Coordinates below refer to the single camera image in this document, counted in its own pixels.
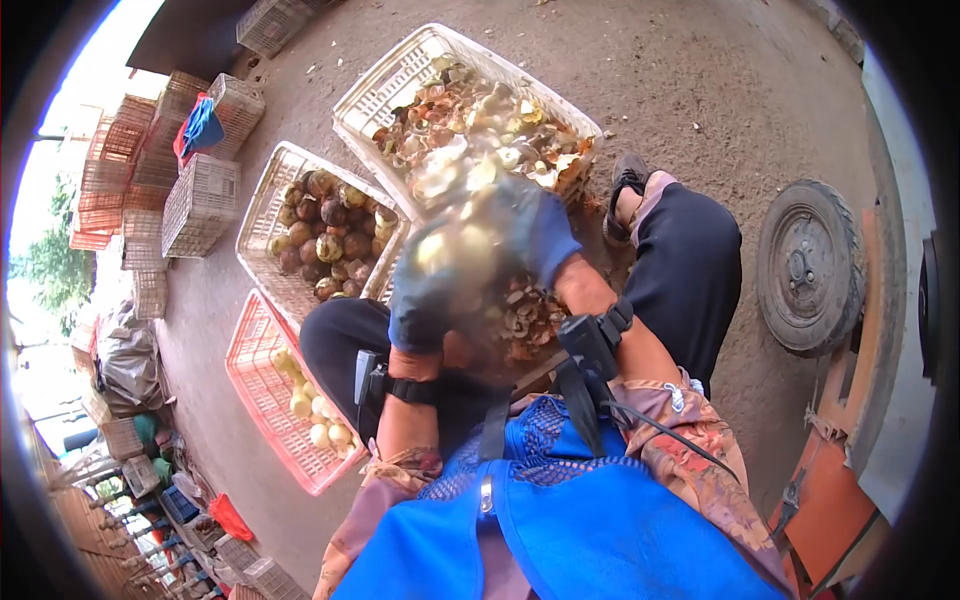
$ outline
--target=concrete floor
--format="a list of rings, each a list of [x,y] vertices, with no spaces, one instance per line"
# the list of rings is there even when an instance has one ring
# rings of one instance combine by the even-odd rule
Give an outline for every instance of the concrete floor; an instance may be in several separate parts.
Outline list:
[[[713,402],[743,449],[751,497],[768,514],[803,447],[816,367],[783,351],[759,315],[756,241],[778,187],[792,180],[825,180],[856,208],[872,202],[860,71],[790,0],[534,4],[350,0],[317,18],[251,73],[263,79],[267,111],[236,158],[241,197],[252,195],[284,139],[371,179],[332,131],[330,112],[360,74],[423,23],[440,20],[525,62],[617,133],[593,172],[597,196],[609,194],[616,155],[633,149],[727,206],[740,224],[743,288],[712,380]],[[307,76],[314,63],[317,71]],[[224,356],[252,287],[234,256],[235,237],[236,228],[205,260],[176,261],[166,319],[157,327],[160,347],[179,399],[178,427],[205,476],[230,496],[257,550],[312,591],[360,477],[308,495],[230,385]]]

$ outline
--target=wheel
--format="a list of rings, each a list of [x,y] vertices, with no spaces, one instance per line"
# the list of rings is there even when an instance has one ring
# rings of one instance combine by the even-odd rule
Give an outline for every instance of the wheel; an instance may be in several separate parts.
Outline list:
[[[829,354],[860,318],[860,236],[840,194],[816,180],[783,188],[756,251],[756,294],[780,345],[798,356]]]

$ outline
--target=black pants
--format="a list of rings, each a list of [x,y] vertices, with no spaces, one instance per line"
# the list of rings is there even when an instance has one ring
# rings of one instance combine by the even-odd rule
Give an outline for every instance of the black pants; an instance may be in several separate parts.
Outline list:
[[[740,298],[740,229],[726,208],[671,183],[637,234],[636,264],[623,295],[709,396],[717,353]],[[379,302],[336,299],[314,309],[300,331],[303,359],[354,427],[357,351],[389,353],[389,321],[390,311]],[[441,449],[448,451],[503,392],[459,370],[444,369],[442,381],[449,401],[438,408],[438,420]],[[369,428],[359,433],[365,440],[374,434]]]

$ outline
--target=sleeve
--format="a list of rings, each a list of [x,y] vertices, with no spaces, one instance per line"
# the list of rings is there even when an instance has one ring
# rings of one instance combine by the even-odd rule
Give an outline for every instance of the sleeve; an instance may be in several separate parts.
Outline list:
[[[353,506],[324,552],[314,600],[326,600],[333,594],[387,510],[416,497],[424,486],[440,476],[443,468],[437,448],[410,448],[388,460],[380,459],[375,443],[371,452],[373,459],[365,467],[366,478],[353,499]]]
[[[692,388],[686,371],[681,372],[684,382],[677,388],[682,406],[661,381],[614,381],[611,391],[617,402],[669,427],[727,465],[739,483],[725,469],[641,420],[624,432],[627,455],[638,458],[657,481],[730,538],[764,579],[793,595],[780,553],[748,495],[743,454],[730,426]]]

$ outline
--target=blue apron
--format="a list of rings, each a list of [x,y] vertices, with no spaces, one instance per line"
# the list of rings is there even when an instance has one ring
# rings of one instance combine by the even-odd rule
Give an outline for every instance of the blue apron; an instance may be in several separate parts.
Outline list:
[[[543,600],[783,597],[720,530],[623,455],[608,420],[604,458],[592,458],[551,396],[508,421],[503,460],[477,459],[482,426],[416,500],[387,511],[334,598],[479,600],[484,527],[499,527]]]

